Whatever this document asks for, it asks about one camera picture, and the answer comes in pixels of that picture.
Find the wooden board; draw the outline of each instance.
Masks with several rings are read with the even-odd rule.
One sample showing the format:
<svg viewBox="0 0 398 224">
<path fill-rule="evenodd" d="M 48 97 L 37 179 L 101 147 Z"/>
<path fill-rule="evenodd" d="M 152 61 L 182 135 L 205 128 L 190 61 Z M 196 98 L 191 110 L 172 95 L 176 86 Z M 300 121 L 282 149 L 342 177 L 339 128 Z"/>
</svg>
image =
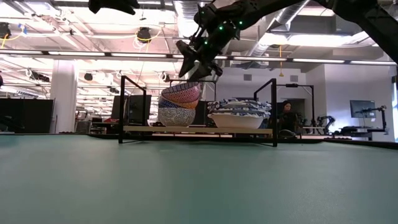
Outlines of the wooden board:
<svg viewBox="0 0 398 224">
<path fill-rule="evenodd" d="M 125 131 L 151 131 L 170 133 L 236 133 L 236 134 L 272 134 L 272 129 L 246 129 L 246 128 L 182 128 L 182 127 L 147 127 L 124 126 Z"/>
</svg>

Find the white bowl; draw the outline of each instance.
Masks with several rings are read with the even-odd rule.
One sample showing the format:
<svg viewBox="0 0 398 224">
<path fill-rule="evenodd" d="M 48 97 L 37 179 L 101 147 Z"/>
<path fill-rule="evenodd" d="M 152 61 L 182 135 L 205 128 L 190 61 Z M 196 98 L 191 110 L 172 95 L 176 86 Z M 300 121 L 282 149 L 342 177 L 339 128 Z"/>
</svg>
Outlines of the white bowl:
<svg viewBox="0 0 398 224">
<path fill-rule="evenodd" d="M 237 116 L 232 114 L 209 114 L 217 128 L 249 128 L 258 129 L 264 120 L 263 117 Z"/>
<path fill-rule="evenodd" d="M 195 119 L 195 109 L 159 108 L 158 119 L 166 127 L 187 127 Z"/>
</svg>

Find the green table surface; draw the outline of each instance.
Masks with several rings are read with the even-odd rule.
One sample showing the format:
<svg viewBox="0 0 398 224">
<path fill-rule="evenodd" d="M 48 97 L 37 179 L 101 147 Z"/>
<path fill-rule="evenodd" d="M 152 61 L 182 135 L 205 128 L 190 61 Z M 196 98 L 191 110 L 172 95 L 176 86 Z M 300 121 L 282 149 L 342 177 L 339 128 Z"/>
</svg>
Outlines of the green table surface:
<svg viewBox="0 0 398 224">
<path fill-rule="evenodd" d="M 398 223 L 398 151 L 0 136 L 0 223 Z"/>
</svg>

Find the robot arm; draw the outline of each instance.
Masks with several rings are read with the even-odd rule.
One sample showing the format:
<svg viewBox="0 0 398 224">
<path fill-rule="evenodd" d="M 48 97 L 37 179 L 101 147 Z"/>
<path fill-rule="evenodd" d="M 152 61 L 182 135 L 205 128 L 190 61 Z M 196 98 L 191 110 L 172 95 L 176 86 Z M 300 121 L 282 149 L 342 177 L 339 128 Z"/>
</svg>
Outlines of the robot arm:
<svg viewBox="0 0 398 224">
<path fill-rule="evenodd" d="M 217 9 L 213 4 L 199 7 L 195 22 L 200 32 L 191 36 L 190 44 L 182 40 L 177 47 L 184 55 L 179 76 L 184 76 L 199 61 L 198 70 L 191 80 L 211 75 L 214 70 L 222 75 L 222 69 L 212 61 L 233 38 L 239 40 L 241 30 L 253 26 L 262 17 L 296 4 L 301 0 L 239 0 Z M 395 62 L 398 62 L 398 22 L 379 6 L 377 0 L 315 0 L 332 9 L 347 21 L 358 24 Z M 208 37 L 202 37 L 207 31 Z"/>
</svg>

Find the stacked bowls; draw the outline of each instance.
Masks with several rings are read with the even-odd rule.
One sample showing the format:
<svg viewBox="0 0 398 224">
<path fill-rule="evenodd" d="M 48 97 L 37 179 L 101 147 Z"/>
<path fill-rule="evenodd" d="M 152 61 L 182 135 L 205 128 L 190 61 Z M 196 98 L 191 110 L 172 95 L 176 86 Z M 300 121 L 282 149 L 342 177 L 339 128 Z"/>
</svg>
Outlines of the stacked bowls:
<svg viewBox="0 0 398 224">
<path fill-rule="evenodd" d="M 187 127 L 195 119 L 200 97 L 198 82 L 182 83 L 162 91 L 159 98 L 158 119 L 166 127 Z"/>
<path fill-rule="evenodd" d="M 254 100 L 221 100 L 208 103 L 208 117 L 218 128 L 257 129 L 270 115 L 271 105 Z"/>
</svg>

